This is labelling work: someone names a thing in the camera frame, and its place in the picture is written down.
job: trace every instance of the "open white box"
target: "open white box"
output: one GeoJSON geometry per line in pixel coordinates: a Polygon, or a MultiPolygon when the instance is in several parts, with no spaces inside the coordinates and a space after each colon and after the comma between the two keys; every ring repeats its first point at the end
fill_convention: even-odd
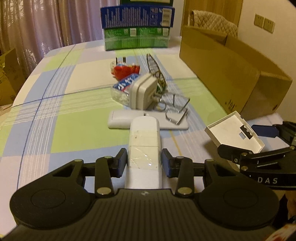
{"type": "Polygon", "coordinates": [[[265,146],[237,111],[210,124],[205,132],[217,147],[225,144],[259,153],[265,146]]]}

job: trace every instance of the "table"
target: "table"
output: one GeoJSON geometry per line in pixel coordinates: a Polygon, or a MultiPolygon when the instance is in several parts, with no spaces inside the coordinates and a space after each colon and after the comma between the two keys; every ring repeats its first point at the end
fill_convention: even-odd
{"type": "MultiPolygon", "coordinates": [[[[216,146],[204,132],[207,125],[226,112],[203,83],[179,58],[181,38],[170,41],[168,49],[104,50],[103,40],[80,43],[50,51],[37,65],[18,93],[10,114],[0,130],[0,234],[15,227],[9,200],[22,186],[73,159],[94,162],[115,156],[127,148],[129,130],[111,130],[107,118],[111,110],[123,109],[113,101],[110,73],[115,57],[141,65],[148,72],[146,54],[153,55],[163,72],[168,90],[191,98],[186,131],[161,131],[162,148],[173,156],[194,162],[219,158],[216,146]]],[[[282,123],[278,114],[249,121],[249,124],[282,123]]],[[[263,151],[286,147],[279,138],[261,138],[263,151]]],[[[114,188],[124,187],[125,175],[113,178],[114,188]]],[[[163,177],[164,188],[175,188],[176,179],[163,177]]],[[[85,188],[94,192],[94,178],[85,188]]],[[[201,191],[201,177],[195,191],[201,191]]]]}

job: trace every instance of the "checkered tablecloth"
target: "checkered tablecloth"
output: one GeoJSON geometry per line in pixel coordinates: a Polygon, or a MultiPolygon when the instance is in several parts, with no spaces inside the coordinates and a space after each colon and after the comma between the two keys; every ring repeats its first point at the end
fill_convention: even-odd
{"type": "MultiPolygon", "coordinates": [[[[99,40],[52,50],[42,59],[0,127],[0,234],[15,227],[9,200],[18,188],[73,159],[94,162],[127,148],[129,130],[107,127],[110,111],[123,109],[110,95],[110,86],[116,83],[110,73],[115,57],[126,56],[127,63],[140,64],[140,73],[144,74],[148,72],[146,54],[152,54],[167,80],[168,90],[191,98],[189,130],[161,131],[162,148],[194,162],[218,158],[216,146],[204,129],[226,113],[179,58],[180,42],[180,38],[173,39],[168,49],[106,52],[99,40]]],[[[249,123],[281,122],[280,116],[273,114],[249,123]]],[[[261,139],[265,150],[286,146],[277,138],[261,139]]],[[[123,188],[124,179],[125,176],[114,178],[114,187],[123,188]]],[[[175,179],[163,178],[164,187],[175,185],[175,179]]],[[[200,177],[195,179],[195,186],[196,191],[203,189],[200,177]]],[[[93,178],[87,178],[85,188],[94,191],[93,178]]]]}

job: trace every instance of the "purple curtain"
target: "purple curtain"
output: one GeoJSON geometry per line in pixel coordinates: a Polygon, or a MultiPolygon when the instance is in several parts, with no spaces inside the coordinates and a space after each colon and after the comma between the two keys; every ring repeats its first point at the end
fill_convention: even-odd
{"type": "Polygon", "coordinates": [[[100,8],[117,0],[0,0],[0,48],[28,77],[52,49],[103,39],[100,8]]]}

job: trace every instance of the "electrical outlet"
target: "electrical outlet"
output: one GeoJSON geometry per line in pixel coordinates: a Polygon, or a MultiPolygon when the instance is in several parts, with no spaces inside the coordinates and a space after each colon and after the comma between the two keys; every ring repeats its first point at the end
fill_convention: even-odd
{"type": "Polygon", "coordinates": [[[270,32],[270,33],[273,33],[274,32],[274,26],[275,26],[275,22],[273,22],[273,21],[271,21],[271,20],[269,20],[269,19],[265,19],[264,20],[264,24],[263,24],[263,28],[266,30],[266,31],[268,31],[268,32],[270,32]]]}
{"type": "Polygon", "coordinates": [[[264,17],[256,14],[254,19],[254,25],[258,26],[259,28],[263,27],[264,17]]]}

